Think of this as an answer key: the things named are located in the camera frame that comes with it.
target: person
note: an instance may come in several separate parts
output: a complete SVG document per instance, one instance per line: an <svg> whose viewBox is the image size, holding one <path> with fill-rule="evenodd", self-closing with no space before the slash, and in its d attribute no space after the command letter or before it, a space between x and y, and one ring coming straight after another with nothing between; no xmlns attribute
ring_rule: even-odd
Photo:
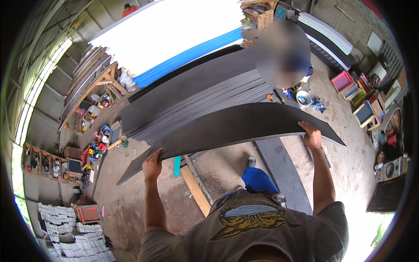
<svg viewBox="0 0 419 262"><path fill-rule="evenodd" d="M135 5L129 5L129 4L125 4L124 5L124 11L122 12L122 18L124 18L125 16L137 11L138 7L136 7Z"/></svg>
<svg viewBox="0 0 419 262"><path fill-rule="evenodd" d="M174 235L168 231L157 187L160 148L142 164L145 234L138 261L341 261L349 240L344 205L335 202L320 131L306 122L298 124L308 134L304 141L314 159L313 216L272 198L268 192L276 187L249 157L242 176L247 190L217 200L204 220L185 235Z"/></svg>

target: white bucket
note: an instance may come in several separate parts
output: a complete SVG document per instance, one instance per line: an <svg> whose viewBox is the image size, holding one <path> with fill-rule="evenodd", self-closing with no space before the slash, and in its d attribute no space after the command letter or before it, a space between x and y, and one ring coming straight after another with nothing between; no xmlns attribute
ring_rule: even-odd
<svg viewBox="0 0 419 262"><path fill-rule="evenodd" d="M297 103L300 108L308 107L311 105L311 96L306 91L298 91L295 95L295 98L297 99Z"/></svg>

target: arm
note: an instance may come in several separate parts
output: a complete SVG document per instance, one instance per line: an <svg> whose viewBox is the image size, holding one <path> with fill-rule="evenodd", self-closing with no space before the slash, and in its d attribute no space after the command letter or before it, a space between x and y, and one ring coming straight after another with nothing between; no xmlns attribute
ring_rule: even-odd
<svg viewBox="0 0 419 262"><path fill-rule="evenodd" d="M306 122L298 124L307 132L304 142L313 153L313 215L318 215L328 204L335 202L335 186L321 147L320 130Z"/></svg>
<svg viewBox="0 0 419 262"><path fill-rule="evenodd" d="M162 228L167 231L166 212L157 190L157 178L161 172L161 162L157 162L162 149L151 154L142 163L144 171L144 229L147 232L153 228Z"/></svg>

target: loudspeaker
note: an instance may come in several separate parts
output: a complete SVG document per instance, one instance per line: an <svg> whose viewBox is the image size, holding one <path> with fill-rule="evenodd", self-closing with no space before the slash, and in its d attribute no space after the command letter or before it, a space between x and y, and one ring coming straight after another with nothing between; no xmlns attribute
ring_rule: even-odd
<svg viewBox="0 0 419 262"><path fill-rule="evenodd" d="M378 171L377 177L375 178L377 182L387 181L398 177L402 174L402 156L396 158L393 161L385 163L381 170Z"/></svg>

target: orange shirt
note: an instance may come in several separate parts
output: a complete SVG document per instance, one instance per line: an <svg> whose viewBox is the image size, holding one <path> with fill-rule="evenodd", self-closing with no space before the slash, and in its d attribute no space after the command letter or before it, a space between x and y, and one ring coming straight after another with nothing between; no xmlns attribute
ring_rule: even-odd
<svg viewBox="0 0 419 262"><path fill-rule="evenodd" d="M129 14L135 12L135 11L137 11L137 9L138 9L138 7L136 7L135 5L130 6L128 11L124 10L122 12L122 18L124 18L125 16L127 16L127 15L129 15Z"/></svg>

